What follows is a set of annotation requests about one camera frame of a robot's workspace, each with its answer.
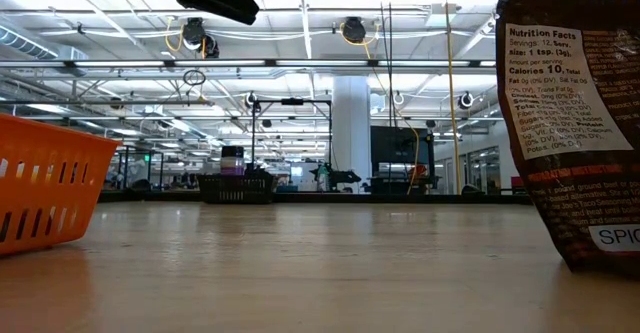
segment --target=black basket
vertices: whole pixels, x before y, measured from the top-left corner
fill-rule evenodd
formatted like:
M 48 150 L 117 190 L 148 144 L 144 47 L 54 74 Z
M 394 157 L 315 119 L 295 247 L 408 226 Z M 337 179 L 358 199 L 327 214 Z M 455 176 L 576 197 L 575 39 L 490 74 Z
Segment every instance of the black basket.
M 199 175 L 200 196 L 210 204 L 268 204 L 273 200 L 273 176 Z

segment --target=wall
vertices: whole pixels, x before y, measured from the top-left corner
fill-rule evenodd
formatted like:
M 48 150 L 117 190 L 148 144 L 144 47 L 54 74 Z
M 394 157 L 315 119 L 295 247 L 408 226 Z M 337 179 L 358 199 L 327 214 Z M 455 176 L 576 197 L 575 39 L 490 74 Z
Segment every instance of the wall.
M 500 151 L 500 184 L 502 188 L 511 188 L 511 177 L 518 176 L 513 157 L 511 156 L 511 147 L 509 144 L 509 136 L 507 134 L 507 126 L 504 122 L 498 122 L 489 128 L 489 134 L 486 136 L 463 136 L 463 141 L 458 144 L 458 154 L 467 154 L 480 149 L 498 147 Z M 453 158 L 453 143 L 440 145 L 435 148 L 435 160 Z

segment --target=metal frame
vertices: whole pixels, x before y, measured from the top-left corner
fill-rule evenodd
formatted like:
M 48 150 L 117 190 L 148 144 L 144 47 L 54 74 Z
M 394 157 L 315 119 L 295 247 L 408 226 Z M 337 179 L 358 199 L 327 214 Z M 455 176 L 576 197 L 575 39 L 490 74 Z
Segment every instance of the metal frame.
M 266 107 L 262 108 L 262 110 L 260 111 L 259 115 L 256 115 L 256 107 L 261 104 L 261 103 L 265 103 L 267 104 Z M 322 109 L 320 109 L 318 107 L 317 104 L 319 103 L 323 103 L 326 104 L 329 107 L 329 115 L 327 116 Z M 269 108 L 271 108 L 272 105 L 274 104 L 281 104 L 281 105 L 302 105 L 302 104 L 311 104 L 314 106 L 314 108 L 316 108 L 316 110 L 318 112 L 320 112 L 323 115 L 322 119 L 326 119 L 329 121 L 329 132 L 328 133 L 324 133 L 324 132 L 320 132 L 320 133 L 316 133 L 314 132 L 314 134 L 317 135 L 328 135 L 329 136 L 329 155 L 331 155 L 332 152 L 332 143 L 333 143 L 333 104 L 330 100 L 316 100 L 316 99 L 263 99 L 263 100 L 255 100 L 253 101 L 253 104 L 251 106 L 251 165 L 252 167 L 255 168 L 255 163 L 256 163 L 256 120 L 260 117 L 262 117 L 264 115 L 264 113 L 267 112 L 267 110 L 269 110 Z

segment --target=ceiling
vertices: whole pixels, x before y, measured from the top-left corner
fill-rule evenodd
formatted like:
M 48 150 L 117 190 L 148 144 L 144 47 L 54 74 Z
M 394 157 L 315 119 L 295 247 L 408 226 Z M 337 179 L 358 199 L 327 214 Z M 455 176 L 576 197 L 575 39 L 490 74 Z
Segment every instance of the ceiling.
M 398 107 L 403 116 L 425 118 L 448 118 L 449 78 L 446 75 L 448 41 L 446 35 L 447 15 L 451 26 L 451 50 L 453 59 L 487 66 L 479 69 L 456 68 L 453 75 L 454 96 L 469 92 L 476 97 L 471 111 L 458 112 L 458 116 L 499 117 L 495 87 L 496 77 L 491 68 L 495 60 L 493 36 L 494 9 L 497 0 L 390 0 L 392 19 L 388 7 L 384 11 L 386 30 L 381 23 L 381 2 L 389 0 L 255 0 L 260 6 L 256 22 L 245 26 L 231 20 L 204 12 L 185 10 L 175 0 L 0 0 L 0 27 L 12 30 L 43 47 L 63 51 L 62 47 L 73 47 L 90 60 L 184 60 L 200 59 L 199 54 L 180 45 L 180 27 L 189 17 L 204 18 L 207 33 L 213 36 L 220 47 L 220 59 L 250 60 L 386 60 L 392 46 L 394 60 L 417 62 L 440 61 L 440 67 L 413 69 L 399 67 L 392 81 L 398 91 Z M 366 40 L 369 55 L 363 46 L 348 44 L 340 34 L 340 24 L 346 17 L 360 17 L 368 35 Z M 32 60 L 33 57 L 0 45 L 0 59 Z M 248 121 L 231 121 L 231 116 L 247 116 L 244 100 L 248 92 L 259 99 L 289 97 L 331 99 L 333 76 L 337 74 L 366 76 L 372 93 L 386 95 L 389 75 L 384 64 L 380 64 L 377 75 L 369 68 L 345 69 L 326 66 L 322 68 L 277 68 L 277 67 L 219 67 L 206 68 L 207 80 L 202 86 L 189 90 L 182 85 L 186 68 L 160 69 L 129 67 L 112 69 L 109 66 L 86 69 L 83 76 L 60 72 L 54 69 L 33 67 L 0 69 L 5 80 L 0 84 L 0 99 L 60 101 L 85 100 L 87 102 L 108 101 L 119 97 L 123 100 L 155 101 L 144 106 L 126 106 L 112 109 L 108 105 L 84 104 L 65 106 L 61 111 L 43 110 L 19 105 L 17 115 L 47 115 L 95 117 L 94 120 L 73 121 L 74 128 L 96 134 L 137 139 L 196 139 L 209 137 L 223 139 L 247 139 Z M 207 100 L 208 104 L 195 106 L 184 101 Z M 164 104 L 182 99 L 180 104 Z M 388 116 L 388 104 L 372 113 L 380 117 L 372 124 L 388 124 L 381 117 Z M 5 110 L 13 106 L 0 106 Z M 190 131 L 176 127 L 162 127 L 151 119 L 139 121 L 106 120 L 108 117 L 143 117 L 149 111 L 155 114 L 179 117 L 213 117 L 216 120 L 185 119 Z M 317 107 L 274 105 L 267 115 L 301 117 L 299 121 L 273 119 L 271 128 L 260 128 L 264 132 L 319 132 L 325 135 L 292 135 L 292 147 L 308 150 L 308 143 L 327 137 L 328 123 Z M 52 123 L 71 124 L 70 121 L 50 120 Z M 463 134 L 486 134 L 487 127 L 495 121 L 479 121 L 467 124 Z M 118 133 L 113 129 L 138 131 L 136 136 Z M 450 123 L 443 120 L 436 131 L 448 132 Z M 269 145 L 265 135 L 265 153 L 282 153 L 276 145 Z M 185 147 L 200 148 L 184 143 Z M 314 144 L 314 153 L 326 153 L 324 143 Z

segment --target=ceiling duct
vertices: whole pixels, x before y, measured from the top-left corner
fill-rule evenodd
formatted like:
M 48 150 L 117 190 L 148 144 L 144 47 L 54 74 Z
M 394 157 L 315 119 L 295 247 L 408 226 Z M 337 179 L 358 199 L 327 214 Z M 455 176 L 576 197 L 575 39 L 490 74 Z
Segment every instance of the ceiling duct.
M 0 44 L 14 48 L 38 60 L 84 60 L 89 57 L 79 49 L 62 44 L 44 42 L 31 33 L 0 17 Z M 84 76 L 78 68 L 59 68 L 60 73 Z

